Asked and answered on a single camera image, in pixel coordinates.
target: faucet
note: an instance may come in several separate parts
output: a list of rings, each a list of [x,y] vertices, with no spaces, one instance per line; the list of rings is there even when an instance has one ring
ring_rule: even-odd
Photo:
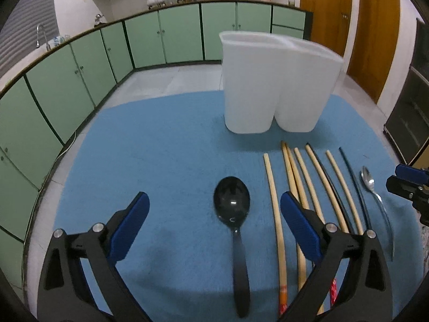
[[[39,44],[39,28],[42,28],[43,29],[43,35],[44,35],[44,37],[45,37],[45,42],[46,42],[46,50],[50,50],[51,49],[51,46],[49,46],[49,44],[48,44],[48,38],[46,37],[46,31],[45,31],[45,26],[43,25],[43,24],[38,24],[37,25],[37,28],[36,28],[36,32],[37,32],[37,43],[36,43],[36,48],[39,48],[40,47],[40,44]]]

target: tiled floor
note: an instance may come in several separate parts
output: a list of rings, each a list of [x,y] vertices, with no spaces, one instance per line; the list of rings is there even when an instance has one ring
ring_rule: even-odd
[[[222,69],[220,65],[195,65],[138,72],[130,76],[113,93],[103,108],[172,94],[221,90],[221,77]],[[355,108],[378,135],[394,162],[398,163],[393,149],[382,133],[386,117],[370,97],[344,73],[340,74],[338,78],[334,94],[341,96]],[[55,214],[61,193],[64,189],[70,168],[73,165],[74,158],[90,127],[91,122],[76,137],[76,141],[63,157],[52,177],[52,181],[48,185],[36,217],[33,235],[29,243],[27,267],[28,302],[33,314],[36,314],[40,271],[52,231],[54,230]]]

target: cabinet door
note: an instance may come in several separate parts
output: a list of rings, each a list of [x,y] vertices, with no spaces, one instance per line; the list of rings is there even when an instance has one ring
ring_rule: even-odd
[[[27,77],[43,112],[66,142],[94,110],[70,45],[41,61]]]
[[[168,8],[159,14],[167,63],[202,60],[199,6]]]
[[[0,268],[13,286],[22,288],[22,253],[24,245],[0,230]]]
[[[201,4],[204,52],[206,60],[222,59],[219,33],[235,30],[235,2]]]
[[[125,26],[136,68],[165,64],[158,12],[128,19]]]
[[[280,27],[278,25],[272,26],[272,33],[273,34],[280,34],[280,35],[287,35],[287,36],[293,36],[296,38],[303,38],[304,31],[293,29],[293,28],[287,28],[287,27]]]
[[[0,225],[23,240],[38,190],[1,151],[0,180]]]
[[[237,4],[238,28],[240,31],[269,32],[271,5],[239,2]]]
[[[98,30],[78,38],[72,42],[72,49],[86,88],[94,104],[98,105],[116,85],[101,32]]]
[[[0,146],[38,188],[63,147],[34,103],[23,78],[0,100]]]
[[[272,23],[283,27],[304,30],[305,12],[274,6],[272,10]]]
[[[124,28],[122,23],[117,23],[101,29],[101,33],[113,73],[119,82],[132,71]]]

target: metal spoon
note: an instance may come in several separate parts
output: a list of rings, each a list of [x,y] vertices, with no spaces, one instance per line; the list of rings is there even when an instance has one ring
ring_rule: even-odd
[[[377,204],[378,204],[381,212],[384,213],[384,215],[387,219],[387,223],[389,224],[390,235],[392,238],[392,260],[393,260],[393,257],[395,255],[395,241],[394,241],[394,236],[393,236],[393,227],[392,227],[392,223],[390,221],[389,215],[387,214],[386,208],[383,204],[383,201],[381,200],[380,195],[375,192],[374,178],[371,176],[368,168],[366,168],[365,166],[362,166],[362,171],[360,172],[360,176],[361,176],[362,182],[365,185],[365,187],[367,188],[367,190],[369,192],[371,192],[372,194],[374,194],[375,199],[377,201]]]
[[[246,317],[250,307],[250,288],[246,256],[240,226],[249,213],[250,195],[246,185],[236,177],[223,178],[214,190],[214,209],[221,222],[232,231],[232,280],[234,301],[240,318]]]

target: blue gripper pad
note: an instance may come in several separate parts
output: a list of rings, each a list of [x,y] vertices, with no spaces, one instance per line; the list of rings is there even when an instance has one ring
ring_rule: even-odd
[[[395,168],[395,174],[400,179],[405,179],[418,185],[428,185],[429,183],[429,175],[425,171],[405,164],[398,164]]]
[[[124,219],[113,233],[110,240],[110,251],[107,257],[109,264],[112,266],[126,257],[143,222],[149,214],[149,204],[149,196],[144,192],[140,193],[139,198],[133,200],[128,214],[125,215]]]
[[[319,236],[301,211],[299,204],[296,204],[287,192],[280,199],[280,210],[304,256],[315,264],[319,263],[322,259]]]

